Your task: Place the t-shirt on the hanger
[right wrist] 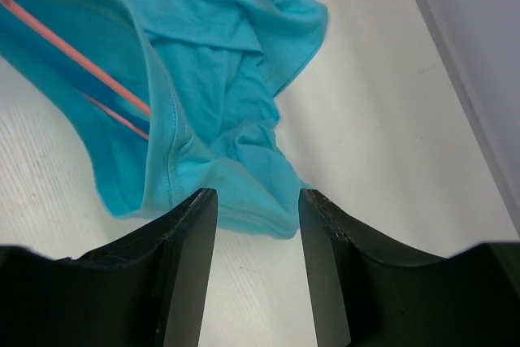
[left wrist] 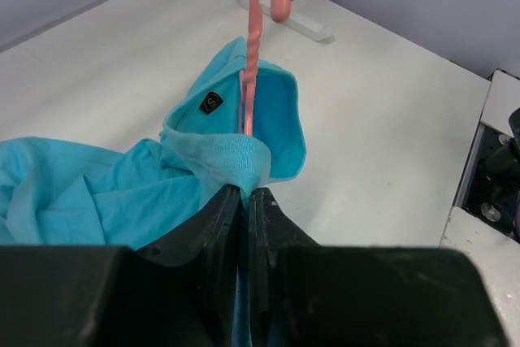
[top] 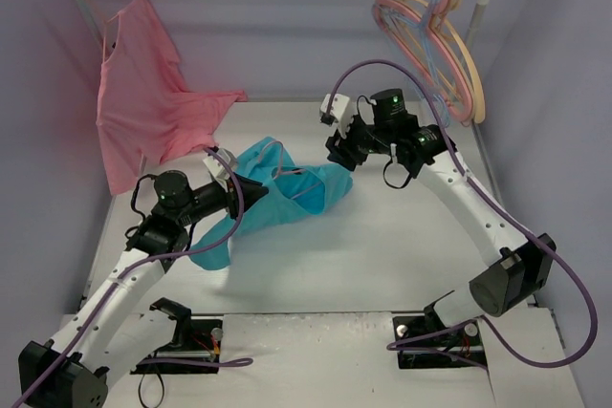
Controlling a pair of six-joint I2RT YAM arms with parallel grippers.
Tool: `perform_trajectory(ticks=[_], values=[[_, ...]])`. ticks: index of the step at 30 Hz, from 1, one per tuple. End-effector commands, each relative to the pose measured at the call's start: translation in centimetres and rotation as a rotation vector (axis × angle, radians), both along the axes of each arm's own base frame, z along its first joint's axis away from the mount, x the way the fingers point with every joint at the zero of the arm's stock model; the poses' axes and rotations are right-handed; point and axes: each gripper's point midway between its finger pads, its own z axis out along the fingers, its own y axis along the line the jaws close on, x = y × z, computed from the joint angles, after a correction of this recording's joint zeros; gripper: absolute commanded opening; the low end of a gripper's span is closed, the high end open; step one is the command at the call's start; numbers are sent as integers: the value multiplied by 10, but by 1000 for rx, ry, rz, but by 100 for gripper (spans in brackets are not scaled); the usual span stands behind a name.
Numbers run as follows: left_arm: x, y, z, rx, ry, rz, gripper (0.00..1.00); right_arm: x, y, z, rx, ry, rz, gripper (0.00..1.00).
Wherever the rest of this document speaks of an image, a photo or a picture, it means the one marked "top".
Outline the blue t-shirt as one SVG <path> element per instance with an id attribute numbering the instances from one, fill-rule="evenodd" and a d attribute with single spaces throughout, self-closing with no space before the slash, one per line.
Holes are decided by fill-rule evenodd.
<path id="1" fill-rule="evenodd" d="M 267 227 L 294 224 L 307 217 L 322 215 L 342 200 L 353 187 L 351 173 L 342 166 L 336 163 L 299 165 L 294 162 L 286 150 L 285 167 L 289 169 L 294 164 L 296 167 L 308 170 L 308 173 L 302 176 L 280 177 L 274 181 L 273 173 L 277 166 L 278 147 L 273 146 L 266 152 L 263 160 L 260 163 L 257 162 L 262 147 L 271 140 L 275 139 L 266 137 L 260 140 L 237 158 L 236 173 L 263 183 L 269 188 L 269 194 L 245 212 L 240 226 L 232 234 L 234 237 L 246 236 Z M 321 182 L 321 186 L 296 200 L 291 199 L 302 185 L 309 186 L 314 181 Z"/>

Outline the pink wire hanger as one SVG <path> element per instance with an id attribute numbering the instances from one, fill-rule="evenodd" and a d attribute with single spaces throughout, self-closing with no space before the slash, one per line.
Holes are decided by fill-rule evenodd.
<path id="1" fill-rule="evenodd" d="M 273 146 L 278 147 L 277 154 L 277 166 L 275 172 L 273 173 L 273 180 L 277 181 L 280 177 L 292 177 L 292 176 L 302 176 L 308 173 L 308 170 L 302 167 L 296 167 L 294 164 L 291 165 L 289 169 L 285 167 L 285 147 L 284 144 L 280 140 L 271 140 L 267 142 L 261 149 L 257 162 L 260 163 L 266 152 L 271 149 Z M 301 196 L 311 192 L 314 189 L 317 189 L 321 186 L 321 182 L 314 181 L 309 186 L 302 185 L 299 190 L 291 197 L 292 200 L 296 200 Z"/>

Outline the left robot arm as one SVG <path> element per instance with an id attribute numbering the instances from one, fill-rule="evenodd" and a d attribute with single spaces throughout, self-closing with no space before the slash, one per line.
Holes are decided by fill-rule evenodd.
<path id="1" fill-rule="evenodd" d="M 225 211 L 226 233 L 205 247 L 221 246 L 244 213 L 268 188 L 229 173 L 222 181 L 191 188 L 186 175 L 170 170 L 153 179 L 157 202 L 126 243 L 106 280 L 71 323 L 45 343 L 30 342 L 18 357 L 22 395 L 30 407 L 100 407 L 125 375 L 166 346 L 177 351 L 191 338 L 191 311 L 167 298 L 130 326 L 128 316 L 174 262 L 187 254 L 188 228 Z"/>

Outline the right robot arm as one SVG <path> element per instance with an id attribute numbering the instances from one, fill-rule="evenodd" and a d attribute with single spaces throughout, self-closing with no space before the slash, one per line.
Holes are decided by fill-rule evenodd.
<path id="1" fill-rule="evenodd" d="M 493 210 L 492 195 L 473 175 L 452 140 L 444 140 L 436 124 L 420 125 L 405 109 L 399 89 L 376 93 L 374 121 L 367 124 L 356 105 L 344 95 L 326 96 L 320 112 L 337 130 L 325 146 L 329 161 L 353 171 L 369 155 L 400 165 L 410 181 L 431 191 L 475 244 L 486 268 L 467 284 L 425 307 L 423 330 L 435 343 L 454 336 L 458 324 L 483 314 L 499 317 L 543 288 L 556 247 L 547 234 L 530 241 Z"/>

